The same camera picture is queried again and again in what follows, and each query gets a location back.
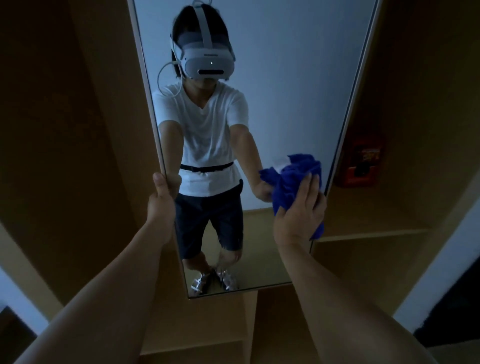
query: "hand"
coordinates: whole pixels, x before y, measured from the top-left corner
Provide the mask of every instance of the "hand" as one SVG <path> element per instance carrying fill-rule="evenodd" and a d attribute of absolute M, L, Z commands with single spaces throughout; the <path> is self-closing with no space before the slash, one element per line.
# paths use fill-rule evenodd
<path fill-rule="evenodd" d="M 260 181 L 257 185 L 252 187 L 252 192 L 256 198 L 264 202 L 272 202 L 273 186 L 267 182 Z"/>
<path fill-rule="evenodd" d="M 273 224 L 273 236 L 278 245 L 308 241 L 324 219 L 327 207 L 325 195 L 319 191 L 320 178 L 307 175 L 300 184 L 292 206 L 280 207 Z"/>
<path fill-rule="evenodd" d="M 179 189 L 181 185 L 181 176 L 179 174 L 169 173 L 167 175 L 167 184 L 168 189 L 170 190 L 170 195 L 175 200 L 179 194 Z"/>
<path fill-rule="evenodd" d="M 147 223 L 161 224 L 165 227 L 173 227 L 175 220 L 175 204 L 168 191 L 165 177 L 157 172 L 153 175 L 156 192 L 150 195 L 148 200 Z"/>

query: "white vr headset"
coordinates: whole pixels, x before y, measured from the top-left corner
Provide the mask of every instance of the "white vr headset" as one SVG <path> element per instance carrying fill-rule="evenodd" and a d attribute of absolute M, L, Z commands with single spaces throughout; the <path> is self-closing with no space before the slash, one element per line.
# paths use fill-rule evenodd
<path fill-rule="evenodd" d="M 235 69 L 235 54 L 228 37 L 210 35 L 202 4 L 194 1 L 192 6 L 201 32 L 183 33 L 177 43 L 170 34 L 171 48 L 177 60 L 175 63 L 181 67 L 186 77 L 226 80 L 232 76 Z"/>

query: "waist strap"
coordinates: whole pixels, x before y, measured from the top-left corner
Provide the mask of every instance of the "waist strap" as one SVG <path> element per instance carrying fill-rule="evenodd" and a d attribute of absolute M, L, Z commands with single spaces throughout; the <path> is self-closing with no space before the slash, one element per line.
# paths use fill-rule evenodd
<path fill-rule="evenodd" d="M 230 162 L 221 166 L 211 166 L 211 167 L 192 167 L 192 166 L 186 166 L 184 164 L 180 164 L 180 169 L 189 170 L 191 172 L 208 173 L 208 172 L 216 172 L 219 170 L 224 170 L 225 168 L 228 168 L 230 166 L 233 166 L 233 162 Z"/>

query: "forearm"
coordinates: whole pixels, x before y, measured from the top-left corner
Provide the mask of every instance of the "forearm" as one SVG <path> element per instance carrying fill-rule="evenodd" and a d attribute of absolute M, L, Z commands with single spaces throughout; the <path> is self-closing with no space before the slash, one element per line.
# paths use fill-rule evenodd
<path fill-rule="evenodd" d="M 323 362 L 435 362 L 393 318 L 345 287 L 298 244 L 279 251 Z"/>
<path fill-rule="evenodd" d="M 246 131 L 238 135 L 232 141 L 232 149 L 237 158 L 240 167 L 247 177 L 250 186 L 256 186 L 260 183 L 259 171 L 263 169 L 257 145 L 250 132 Z"/>
<path fill-rule="evenodd" d="M 164 121 L 159 131 L 166 175 L 178 174 L 183 157 L 183 131 L 176 121 Z"/>
<path fill-rule="evenodd" d="M 161 239 L 169 236 L 165 229 L 145 224 L 18 363 L 135 363 L 155 293 Z"/>

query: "neck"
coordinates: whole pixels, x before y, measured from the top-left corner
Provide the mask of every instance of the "neck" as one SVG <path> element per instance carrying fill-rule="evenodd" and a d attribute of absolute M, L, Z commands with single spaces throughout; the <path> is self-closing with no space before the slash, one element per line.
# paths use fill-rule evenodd
<path fill-rule="evenodd" d="M 203 90 L 195 87 L 188 82 L 183 82 L 183 89 L 192 102 L 200 108 L 204 108 L 210 97 L 212 97 L 215 87 L 211 90 Z"/>

